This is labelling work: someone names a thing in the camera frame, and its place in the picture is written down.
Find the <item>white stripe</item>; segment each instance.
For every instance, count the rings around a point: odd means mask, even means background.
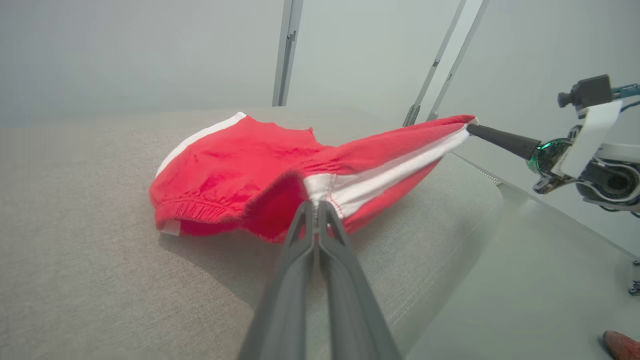
[[[195,143],[196,141],[198,141],[199,139],[207,135],[213,134],[217,131],[224,130],[230,126],[233,126],[245,117],[246,117],[245,113],[239,112],[227,120],[224,120],[215,125],[209,126],[206,129],[202,129],[197,133],[186,138],[183,142],[180,143],[180,145],[178,145],[174,150],[172,150],[169,153],[169,155],[167,155],[167,157],[163,160],[163,162],[160,164],[160,167],[158,168],[158,171],[156,172],[156,177],[158,177],[158,175],[160,175],[162,170],[164,170],[164,168],[166,168],[166,166],[169,165],[171,160],[175,159],[176,156],[178,156],[182,151],[184,151],[184,149],[187,148],[187,146],[191,145],[192,143]]]
[[[474,119],[470,124],[477,124]],[[305,178],[309,199],[331,202],[341,218],[358,211],[364,204],[381,195],[416,171],[442,158],[469,137],[467,125],[445,138],[393,159],[379,167],[353,175],[316,174]]]

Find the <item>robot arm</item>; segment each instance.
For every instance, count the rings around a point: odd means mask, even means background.
[[[611,88],[606,75],[579,81],[569,94],[558,94],[558,104],[572,104],[583,125],[574,126],[566,138],[546,143],[486,126],[467,129],[525,159],[540,176],[535,192],[546,194],[575,184],[584,201],[640,217],[640,146],[603,143],[620,113],[640,104],[621,107],[620,99],[634,95],[640,95],[638,84]]]

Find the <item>metal pole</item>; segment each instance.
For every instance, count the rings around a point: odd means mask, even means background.
[[[424,83],[422,84],[422,88],[418,93],[418,97],[416,98],[413,105],[411,105],[411,107],[409,108],[409,112],[406,114],[403,127],[415,124],[415,118],[418,116],[418,112],[420,111],[420,104],[422,103],[424,94],[427,93],[427,89],[431,84],[433,75],[436,73],[436,68],[438,67],[440,60],[442,59],[442,55],[444,54],[444,51],[447,49],[447,44],[449,44],[449,39],[451,38],[451,34],[453,34],[453,31],[456,29],[456,25],[458,24],[458,19],[460,19],[460,14],[462,14],[462,10],[464,9],[466,3],[467,3],[467,0],[460,0],[460,3],[458,4],[458,9],[456,9],[456,13],[453,15],[453,20],[449,24],[449,29],[447,30],[447,33],[444,35],[444,39],[442,39],[442,43],[440,44],[438,54],[436,54],[436,58],[433,61],[431,68],[429,68],[429,73],[427,74],[427,77],[424,79]]]
[[[469,32],[467,33],[467,37],[465,37],[464,43],[462,43],[462,47],[460,48],[460,52],[458,53],[458,56],[456,57],[456,61],[453,63],[453,66],[451,67],[451,71],[449,73],[449,76],[447,76],[447,80],[444,82],[444,85],[443,85],[442,89],[440,89],[440,93],[438,94],[438,98],[433,103],[433,107],[431,108],[431,111],[429,112],[429,116],[427,117],[427,121],[435,120],[435,119],[438,118],[438,107],[440,106],[440,103],[442,102],[442,99],[444,98],[444,95],[447,93],[447,89],[449,89],[449,85],[451,84],[451,81],[453,80],[453,75],[458,70],[458,67],[460,66],[460,63],[462,62],[462,58],[465,56],[465,53],[467,52],[467,48],[469,47],[469,43],[471,43],[471,39],[474,37],[474,34],[476,33],[476,30],[478,29],[478,26],[480,25],[480,21],[482,20],[482,16],[484,15],[484,11],[486,10],[486,7],[488,5],[489,5],[489,0],[483,0],[483,2],[480,4],[480,8],[478,9],[478,12],[476,13],[476,17],[474,19],[474,22],[471,24],[471,28],[469,29]]]
[[[296,52],[296,42],[300,30],[302,2],[303,0],[284,1],[272,106],[285,106],[287,104],[291,69],[293,68],[293,55]]]

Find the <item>red stitching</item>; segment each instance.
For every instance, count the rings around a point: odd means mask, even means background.
[[[333,187],[335,186],[335,180],[337,178],[338,178],[338,176],[335,175],[335,174],[331,178],[331,187],[329,188],[329,199],[331,200],[333,205],[336,207],[336,209],[340,213],[340,217],[344,218],[344,213],[342,212],[342,209],[340,208],[340,205],[338,205],[338,202],[333,198]]]

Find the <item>gray wall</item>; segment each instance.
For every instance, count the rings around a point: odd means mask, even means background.
[[[614,86],[640,83],[638,17],[638,0],[491,0],[440,116],[473,113],[503,131],[566,136],[579,121],[572,108],[558,108],[558,92],[601,74]],[[620,117],[608,142],[640,144],[640,108]],[[456,152],[533,193],[537,177],[520,158],[478,138]],[[540,199],[640,256],[640,220],[630,214],[585,204],[569,186]]]
[[[0,124],[270,106],[282,0],[3,0]]]
[[[401,126],[457,7],[458,0],[305,0],[287,106],[356,108]]]

